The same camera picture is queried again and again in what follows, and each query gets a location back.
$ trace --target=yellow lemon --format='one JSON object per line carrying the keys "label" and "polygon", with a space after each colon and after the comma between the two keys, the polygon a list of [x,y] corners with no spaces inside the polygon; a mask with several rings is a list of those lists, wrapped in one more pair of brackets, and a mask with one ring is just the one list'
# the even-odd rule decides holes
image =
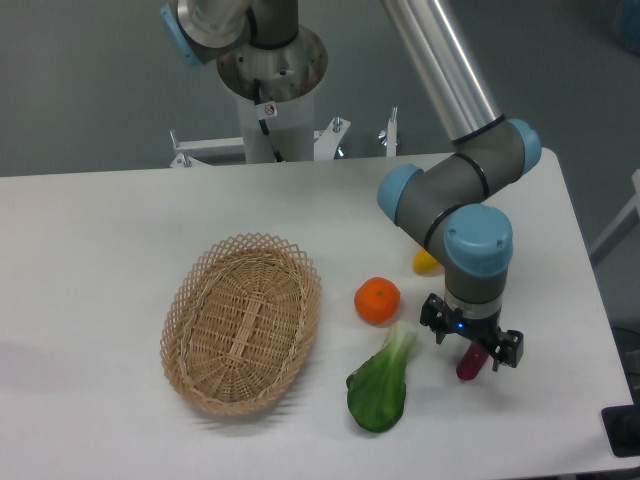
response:
{"label": "yellow lemon", "polygon": [[418,275],[424,275],[439,265],[438,261],[429,252],[422,249],[413,259],[413,271]]}

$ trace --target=wicker basket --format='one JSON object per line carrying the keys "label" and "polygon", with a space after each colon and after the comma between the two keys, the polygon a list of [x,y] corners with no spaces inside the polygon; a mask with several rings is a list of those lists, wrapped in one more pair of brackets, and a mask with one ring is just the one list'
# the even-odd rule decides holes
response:
{"label": "wicker basket", "polygon": [[311,260],[286,240],[253,234],[215,245],[193,266],[167,315],[165,376],[210,413],[269,407],[307,356],[320,291]]}

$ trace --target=orange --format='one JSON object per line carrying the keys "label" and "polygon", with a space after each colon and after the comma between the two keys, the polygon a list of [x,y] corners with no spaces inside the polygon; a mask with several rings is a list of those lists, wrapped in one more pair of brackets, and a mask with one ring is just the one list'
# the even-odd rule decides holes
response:
{"label": "orange", "polygon": [[353,303],[364,320],[378,325],[389,320],[398,310],[400,290],[386,278],[370,278],[358,289]]}

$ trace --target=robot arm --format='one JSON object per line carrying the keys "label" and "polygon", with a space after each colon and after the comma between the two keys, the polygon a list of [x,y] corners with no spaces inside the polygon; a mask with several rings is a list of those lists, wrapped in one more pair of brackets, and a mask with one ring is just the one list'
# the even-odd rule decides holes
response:
{"label": "robot arm", "polygon": [[[172,1],[163,17],[185,58],[189,52],[203,62],[220,57],[227,86],[249,85],[234,90],[240,96],[287,102],[304,96],[324,75],[324,47],[309,54],[319,40],[295,41],[312,38],[299,28],[296,0]],[[525,122],[505,119],[446,0],[381,1],[455,146],[453,155],[427,172],[413,165],[391,171],[378,191],[385,214],[445,267],[444,299],[427,299],[421,323],[438,343],[450,333],[475,341],[493,357],[494,370],[499,364],[515,367],[523,336],[498,326],[512,228],[502,212],[481,203],[536,165],[540,139]],[[225,53],[241,45],[235,58]],[[229,65],[233,75],[225,73]],[[252,93],[254,85],[259,89]]]}
{"label": "robot arm", "polygon": [[506,121],[443,0],[383,0],[456,152],[423,172],[403,165],[384,179],[378,204],[445,267],[445,298],[429,296],[420,322],[437,343],[457,333],[499,364],[516,367],[523,335],[498,326],[513,254],[512,228],[481,202],[539,161],[542,146],[523,121]]}

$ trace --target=gray floor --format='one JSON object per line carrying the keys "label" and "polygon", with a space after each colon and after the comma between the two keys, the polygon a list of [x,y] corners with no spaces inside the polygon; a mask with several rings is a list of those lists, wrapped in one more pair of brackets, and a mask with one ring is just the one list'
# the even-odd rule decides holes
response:
{"label": "gray floor", "polygon": [[[453,2],[498,103],[558,154],[586,243],[640,168],[640,57],[616,41],[612,3]],[[164,168],[172,128],[184,140],[239,135],[215,69],[188,70],[173,51],[162,4],[0,2],[0,176]],[[398,105],[401,153],[450,150],[378,1],[300,4],[330,57],[317,128],[343,116],[347,152],[379,155],[376,134]],[[596,276],[611,322],[640,329],[638,245],[636,228]]]}

